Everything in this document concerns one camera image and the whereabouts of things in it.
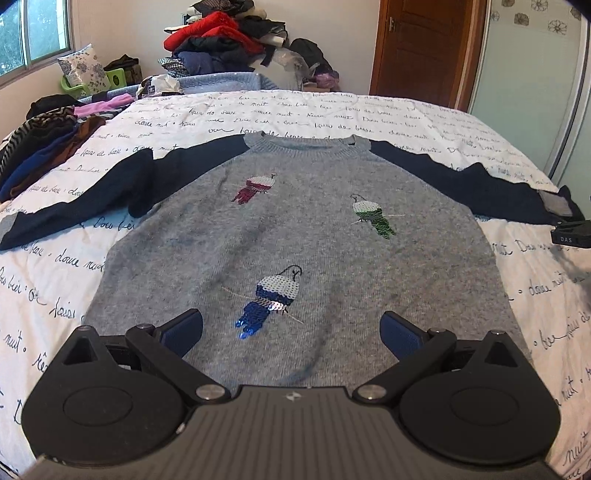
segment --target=red blanket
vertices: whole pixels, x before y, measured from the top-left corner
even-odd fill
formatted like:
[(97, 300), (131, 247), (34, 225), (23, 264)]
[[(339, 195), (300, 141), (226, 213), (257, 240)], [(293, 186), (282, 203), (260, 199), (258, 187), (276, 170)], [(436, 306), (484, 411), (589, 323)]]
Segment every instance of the red blanket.
[(223, 12), (214, 12), (176, 31), (164, 41), (164, 48), (168, 51), (174, 51), (189, 37), (213, 36), (228, 37), (240, 42), (249, 55), (261, 53), (264, 50), (259, 42), (240, 32), (236, 21)]

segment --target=green sequin bird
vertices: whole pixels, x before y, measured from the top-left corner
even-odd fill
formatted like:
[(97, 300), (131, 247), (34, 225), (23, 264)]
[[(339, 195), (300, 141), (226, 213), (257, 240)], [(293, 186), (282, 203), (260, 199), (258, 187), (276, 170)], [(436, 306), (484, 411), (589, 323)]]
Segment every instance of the green sequin bird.
[(391, 235), (396, 235), (396, 232), (392, 230), (390, 224), (384, 218), (384, 213), (379, 204), (364, 199), (358, 193), (351, 195), (351, 198), (355, 201), (353, 211), (359, 217), (359, 220), (355, 223), (371, 222), (379, 235), (385, 239), (389, 239)]

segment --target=green plastic chair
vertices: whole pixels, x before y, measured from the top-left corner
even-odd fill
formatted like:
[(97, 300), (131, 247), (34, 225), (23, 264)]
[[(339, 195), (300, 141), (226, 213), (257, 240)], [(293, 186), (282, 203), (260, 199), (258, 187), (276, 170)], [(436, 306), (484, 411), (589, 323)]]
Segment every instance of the green plastic chair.
[[(107, 74), (107, 78), (109, 79), (109, 83), (111, 84), (111, 88), (109, 88), (109, 90), (127, 87), (127, 80), (125, 80), (124, 69), (110, 70), (105, 73)], [(88, 90), (88, 86), (84, 83), (82, 85), (71, 87), (65, 76), (61, 78), (61, 89), (74, 98), (84, 98), (92, 95)]]

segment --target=blue sequin bird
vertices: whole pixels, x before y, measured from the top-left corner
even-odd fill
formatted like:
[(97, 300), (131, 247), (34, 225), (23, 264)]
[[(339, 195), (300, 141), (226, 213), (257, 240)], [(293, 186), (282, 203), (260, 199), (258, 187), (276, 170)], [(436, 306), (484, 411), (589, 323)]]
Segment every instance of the blue sequin bird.
[[(283, 274), (291, 269), (291, 278)], [(244, 307), (244, 313), (235, 326), (242, 328), (239, 337), (246, 339), (257, 333), (271, 314), (271, 312), (287, 312), (287, 307), (296, 299), (300, 291), (300, 284), (296, 277), (302, 275), (303, 270), (298, 265), (290, 265), (278, 275), (263, 278), (256, 285), (256, 297)]]

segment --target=window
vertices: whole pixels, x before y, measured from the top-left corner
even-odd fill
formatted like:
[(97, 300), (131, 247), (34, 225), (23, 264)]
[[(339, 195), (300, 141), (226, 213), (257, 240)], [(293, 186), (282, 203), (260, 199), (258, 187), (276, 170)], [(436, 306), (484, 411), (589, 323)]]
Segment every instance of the window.
[(67, 0), (16, 0), (0, 15), (0, 83), (70, 50)]

